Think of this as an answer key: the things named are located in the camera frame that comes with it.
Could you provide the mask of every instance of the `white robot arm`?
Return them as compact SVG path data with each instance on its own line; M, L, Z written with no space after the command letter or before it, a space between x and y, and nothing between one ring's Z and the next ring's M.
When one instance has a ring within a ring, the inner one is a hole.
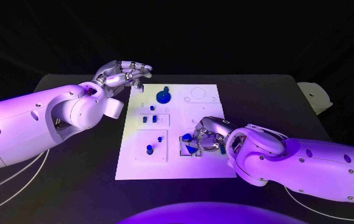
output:
M250 184L276 181L299 193L354 202L354 147L289 139L270 129L240 127L215 117L204 117L193 135L182 139L204 151L225 147L227 164Z
M117 119L123 103L111 97L124 86L143 92L139 77L150 77L150 71L149 65L111 61L97 71L91 82L1 101L0 167L30 159L92 128L102 115Z

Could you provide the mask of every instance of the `blue object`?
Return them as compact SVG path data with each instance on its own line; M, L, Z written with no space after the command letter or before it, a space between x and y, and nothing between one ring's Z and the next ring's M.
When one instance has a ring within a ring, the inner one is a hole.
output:
M149 155L152 155L152 154L153 154L153 147L152 147L152 145L149 145L149 146L146 147L146 149L147 149L146 153L147 153Z
M182 136L182 141L191 141L193 138L189 133Z
M225 150L225 145L224 144L219 144L219 151L221 151L221 154L227 154L227 150Z
M189 154L193 154L198 151L198 148L193 148L191 146L186 146L186 149Z
M167 87L156 95L156 100L159 103L166 104L170 101L170 94L167 92Z

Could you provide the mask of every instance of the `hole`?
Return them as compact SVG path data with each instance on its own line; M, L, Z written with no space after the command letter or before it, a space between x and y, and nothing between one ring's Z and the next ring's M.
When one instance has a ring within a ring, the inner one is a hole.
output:
M345 160L347 163L351 162L351 158L350 158L350 156L347 154L344 154L344 160Z
M312 157L312 152L311 152L309 149L306 149L306 155L308 155L309 158Z
M33 119L37 121L39 120L39 113L33 110L30 112L30 115L32 115Z

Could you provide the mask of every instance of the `black curtain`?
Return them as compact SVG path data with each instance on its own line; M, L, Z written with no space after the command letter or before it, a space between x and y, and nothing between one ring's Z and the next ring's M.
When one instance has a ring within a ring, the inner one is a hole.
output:
M46 73L94 74L113 59L154 74L289 74L318 83L335 141L352 136L354 0L3 0L0 99Z

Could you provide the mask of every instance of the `table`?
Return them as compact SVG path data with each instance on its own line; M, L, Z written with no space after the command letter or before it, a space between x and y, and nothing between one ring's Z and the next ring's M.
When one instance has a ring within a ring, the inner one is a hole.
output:
M78 84L91 78L91 75L46 75L35 91ZM143 83L217 84L228 121L253 123L293 138L331 140L295 79L287 75L153 75ZM306 210L276 182L256 187L240 177L115 181L128 94L127 87L115 97L126 104L120 119L104 116L94 128L50 149L33 182L0 207L0 223L115 223L154 207L192 201L256 206L308 223L337 221ZM42 160L0 186L1 202L23 187ZM30 160L1 168L0 181L27 162ZM293 196L318 211L354 218L352 204L299 193Z

